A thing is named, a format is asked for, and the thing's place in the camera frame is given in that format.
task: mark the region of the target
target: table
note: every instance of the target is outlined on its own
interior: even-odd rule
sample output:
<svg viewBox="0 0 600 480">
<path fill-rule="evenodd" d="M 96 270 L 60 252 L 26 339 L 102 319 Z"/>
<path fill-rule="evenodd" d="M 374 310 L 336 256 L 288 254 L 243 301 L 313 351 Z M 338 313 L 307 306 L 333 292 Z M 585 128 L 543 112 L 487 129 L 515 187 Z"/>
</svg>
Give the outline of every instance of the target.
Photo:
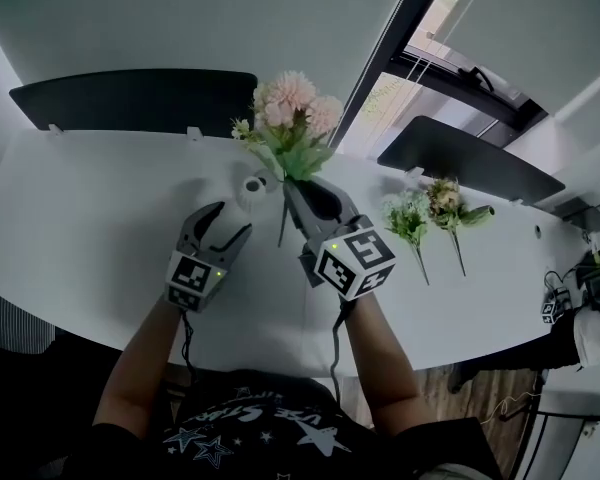
<svg viewBox="0 0 600 480">
<path fill-rule="evenodd" d="M 162 290 L 184 219 L 204 204 L 231 200 L 260 168 L 229 139 L 27 130 L 0 166 L 0 296 L 122 349 Z M 414 368 L 485 355 L 548 332 L 540 318 L 544 272 L 566 271 L 579 259 L 578 230 L 539 210 L 463 190 L 471 206 L 492 204 L 496 215 L 459 231 L 466 278 L 448 234 L 430 226 L 422 246 L 427 287 L 408 245 L 381 225 L 381 196 L 400 190 L 404 175 L 335 155 L 321 176 L 349 193 L 398 257 L 376 293 Z M 303 238 L 291 220 L 277 248 L 281 208 L 278 190 L 253 217 L 253 234 L 223 289 L 204 313 L 190 315 L 197 366 L 328 375 L 337 298 L 326 285 L 308 285 L 297 260 Z M 338 373 L 354 375 L 344 330 L 341 338 Z M 172 362 L 183 363 L 182 339 L 180 329 Z"/>
</svg>

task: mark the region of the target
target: person's leg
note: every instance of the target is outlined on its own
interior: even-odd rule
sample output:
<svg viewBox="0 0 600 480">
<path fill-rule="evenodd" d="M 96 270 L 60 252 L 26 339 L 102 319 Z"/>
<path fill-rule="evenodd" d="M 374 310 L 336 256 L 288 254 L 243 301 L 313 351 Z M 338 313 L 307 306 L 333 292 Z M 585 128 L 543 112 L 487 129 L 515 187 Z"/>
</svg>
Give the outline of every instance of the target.
<svg viewBox="0 0 600 480">
<path fill-rule="evenodd" d="M 457 393 L 482 370 L 545 370 L 577 364 L 580 359 L 573 340 L 574 313 L 560 318 L 551 332 L 538 339 L 454 366 L 449 391 Z"/>
</svg>

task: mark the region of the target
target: window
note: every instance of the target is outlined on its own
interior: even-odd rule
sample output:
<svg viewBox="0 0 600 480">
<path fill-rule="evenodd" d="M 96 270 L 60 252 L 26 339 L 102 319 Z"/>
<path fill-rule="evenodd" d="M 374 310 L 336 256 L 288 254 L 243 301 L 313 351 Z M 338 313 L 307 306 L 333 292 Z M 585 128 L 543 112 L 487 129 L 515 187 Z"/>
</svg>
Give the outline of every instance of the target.
<svg viewBox="0 0 600 480">
<path fill-rule="evenodd" d="M 402 0 L 358 83 L 332 145 L 376 159 L 425 115 L 499 147 L 546 113 L 520 90 L 436 41 L 458 0 Z"/>
</svg>

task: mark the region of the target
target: black pants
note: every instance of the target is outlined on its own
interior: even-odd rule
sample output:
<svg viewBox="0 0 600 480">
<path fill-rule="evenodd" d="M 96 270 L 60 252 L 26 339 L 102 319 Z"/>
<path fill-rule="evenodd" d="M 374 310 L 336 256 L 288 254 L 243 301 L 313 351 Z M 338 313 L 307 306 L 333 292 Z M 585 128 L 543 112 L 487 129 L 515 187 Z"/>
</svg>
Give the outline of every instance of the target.
<svg viewBox="0 0 600 480">
<path fill-rule="evenodd" d="M 465 361 L 462 368 L 471 372 L 523 368 L 541 371 L 578 364 L 580 357 L 573 339 L 574 316 L 574 312 L 563 315 L 546 336 L 502 352 Z"/>
</svg>

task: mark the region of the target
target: black window frame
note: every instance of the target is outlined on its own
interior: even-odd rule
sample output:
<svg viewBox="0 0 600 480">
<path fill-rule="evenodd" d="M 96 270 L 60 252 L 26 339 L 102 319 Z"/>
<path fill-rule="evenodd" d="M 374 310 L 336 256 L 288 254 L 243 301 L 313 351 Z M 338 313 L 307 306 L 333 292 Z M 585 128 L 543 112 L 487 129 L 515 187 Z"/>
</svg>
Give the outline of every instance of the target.
<svg viewBox="0 0 600 480">
<path fill-rule="evenodd" d="M 400 0 L 347 101 L 340 125 L 331 139 L 332 147 L 340 144 L 382 73 L 405 80 L 411 75 L 409 80 L 417 80 L 424 87 L 493 117 L 497 121 L 479 136 L 499 147 L 506 146 L 547 116 L 533 100 L 514 102 L 490 90 L 483 80 L 462 74 L 454 64 L 408 45 L 433 1 Z"/>
</svg>

